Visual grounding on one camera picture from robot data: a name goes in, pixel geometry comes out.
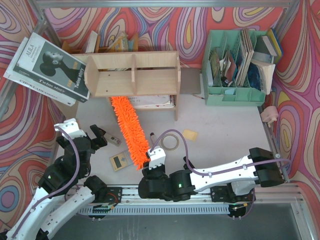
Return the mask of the black and white stapler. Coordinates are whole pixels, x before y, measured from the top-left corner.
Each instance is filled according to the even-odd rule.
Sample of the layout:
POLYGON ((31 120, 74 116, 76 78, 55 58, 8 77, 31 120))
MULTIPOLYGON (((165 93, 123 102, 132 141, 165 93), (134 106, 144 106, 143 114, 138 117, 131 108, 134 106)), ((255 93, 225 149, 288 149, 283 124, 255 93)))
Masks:
POLYGON ((121 145, 121 143, 122 143, 119 138, 115 137, 114 135, 112 135, 112 134, 110 134, 108 132, 106 132, 104 134, 104 138, 106 139, 106 141, 108 143, 110 143, 110 144, 112 144, 112 145, 114 145, 116 147, 119 147, 121 145))

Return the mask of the orange microfiber duster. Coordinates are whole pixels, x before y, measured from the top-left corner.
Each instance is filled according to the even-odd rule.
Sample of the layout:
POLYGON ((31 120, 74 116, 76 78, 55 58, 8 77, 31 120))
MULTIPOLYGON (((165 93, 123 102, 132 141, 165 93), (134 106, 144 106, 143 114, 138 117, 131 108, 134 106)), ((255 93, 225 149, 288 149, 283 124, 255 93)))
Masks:
POLYGON ((141 127, 136 110, 126 96, 112 96, 111 105, 132 162, 140 170, 145 163, 149 162, 147 152, 150 145, 141 127))

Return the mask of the white marker black cap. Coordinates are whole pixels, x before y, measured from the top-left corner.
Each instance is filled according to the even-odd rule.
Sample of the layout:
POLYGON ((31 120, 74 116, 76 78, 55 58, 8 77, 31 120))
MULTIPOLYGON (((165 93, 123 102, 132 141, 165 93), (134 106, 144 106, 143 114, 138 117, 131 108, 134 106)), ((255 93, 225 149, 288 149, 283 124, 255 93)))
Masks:
POLYGON ((151 132, 149 134, 149 138, 150 138, 150 141, 151 141, 151 145, 153 146, 157 142, 157 137, 153 132, 151 132))

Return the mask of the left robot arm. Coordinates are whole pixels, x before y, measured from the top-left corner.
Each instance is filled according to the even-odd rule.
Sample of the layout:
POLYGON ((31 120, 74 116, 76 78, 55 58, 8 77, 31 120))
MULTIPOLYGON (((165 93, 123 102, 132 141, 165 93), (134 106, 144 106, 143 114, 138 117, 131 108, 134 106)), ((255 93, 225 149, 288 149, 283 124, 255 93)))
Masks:
POLYGON ((107 185, 90 176, 90 158, 97 150, 75 118, 54 125, 64 154, 48 166, 34 196, 17 223, 0 234, 2 240, 50 240, 80 209, 101 203, 107 185))

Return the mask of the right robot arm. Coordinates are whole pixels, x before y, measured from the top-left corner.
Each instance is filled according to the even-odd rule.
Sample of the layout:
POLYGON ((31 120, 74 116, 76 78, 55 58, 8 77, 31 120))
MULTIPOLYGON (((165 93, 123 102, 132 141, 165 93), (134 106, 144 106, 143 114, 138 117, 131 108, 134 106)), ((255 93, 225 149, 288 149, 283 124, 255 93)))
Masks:
POLYGON ((255 186, 275 187, 285 182, 278 166, 279 159, 265 149, 255 147, 238 160, 211 168, 192 168, 186 161, 186 169, 166 174, 165 151, 157 147, 147 151, 149 162, 142 169, 143 177, 138 185, 142 199, 187 201, 192 195, 217 186, 229 185, 235 196, 248 194, 255 186))

